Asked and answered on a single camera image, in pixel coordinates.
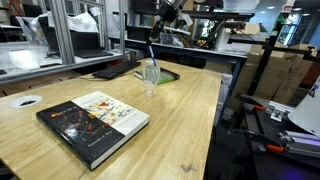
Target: book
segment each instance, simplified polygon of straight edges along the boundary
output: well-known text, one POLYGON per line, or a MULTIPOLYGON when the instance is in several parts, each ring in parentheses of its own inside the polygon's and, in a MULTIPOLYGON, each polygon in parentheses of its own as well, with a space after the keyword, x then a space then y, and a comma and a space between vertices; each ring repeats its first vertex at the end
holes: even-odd
MULTIPOLYGON (((135 71, 134 76, 139 79, 142 79, 142 70, 135 71)), ((178 79, 180 79, 179 74, 160 67, 160 79, 158 84, 163 84, 163 83, 178 80, 178 79)))
POLYGON ((100 91, 36 113, 94 170, 148 124, 149 115, 100 91))

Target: ceiling light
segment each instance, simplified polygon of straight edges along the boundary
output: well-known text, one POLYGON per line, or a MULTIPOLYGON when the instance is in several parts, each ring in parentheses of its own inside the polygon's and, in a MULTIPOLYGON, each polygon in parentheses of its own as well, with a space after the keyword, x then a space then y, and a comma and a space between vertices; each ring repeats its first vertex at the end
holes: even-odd
POLYGON ((293 8, 293 11, 300 11, 302 8, 293 8))

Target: wooden table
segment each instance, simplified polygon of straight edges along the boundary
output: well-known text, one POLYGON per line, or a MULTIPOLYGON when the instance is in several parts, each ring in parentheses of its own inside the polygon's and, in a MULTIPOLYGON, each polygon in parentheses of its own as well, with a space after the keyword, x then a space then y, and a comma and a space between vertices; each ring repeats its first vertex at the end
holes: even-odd
POLYGON ((21 179, 202 179, 221 75, 164 61, 158 64, 181 79, 156 86, 154 96, 147 96, 143 83, 129 74, 111 81, 87 75, 1 98, 1 160, 21 179), (148 113, 150 119, 90 171, 35 113, 97 90, 148 113), (40 95, 43 100, 20 109, 8 106, 24 95, 40 95))

